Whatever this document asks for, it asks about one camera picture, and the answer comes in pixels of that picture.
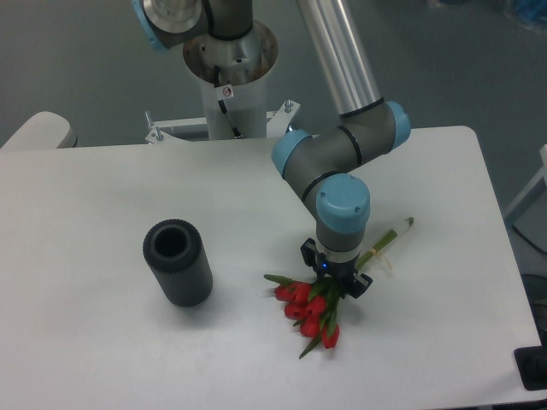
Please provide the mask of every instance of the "cable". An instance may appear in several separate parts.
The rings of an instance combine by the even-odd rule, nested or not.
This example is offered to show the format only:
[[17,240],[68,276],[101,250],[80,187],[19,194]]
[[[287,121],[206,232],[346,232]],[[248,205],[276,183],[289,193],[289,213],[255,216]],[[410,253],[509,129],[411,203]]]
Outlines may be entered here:
[[524,233],[522,233],[521,231],[519,231],[519,228],[517,228],[515,225],[512,225],[511,228],[513,228],[513,231],[515,231],[515,233],[522,238],[522,240],[526,243],[528,243],[532,248],[534,248],[535,250],[537,250],[540,254],[542,255],[547,255],[547,250],[544,250],[544,249],[541,249],[538,245],[536,245],[534,242],[532,242],[530,239],[528,239]]
[[[215,70],[215,79],[214,79],[214,86],[219,87],[221,85],[221,68],[219,66],[214,66]],[[226,104],[223,100],[219,100],[219,107],[221,108],[222,113],[226,116],[226,119],[228,120],[228,124],[230,124],[230,128],[232,128],[233,136],[235,138],[241,138],[243,135],[239,131],[239,129],[236,127],[236,125],[232,121],[232,117],[228,114],[228,108],[226,108]]]

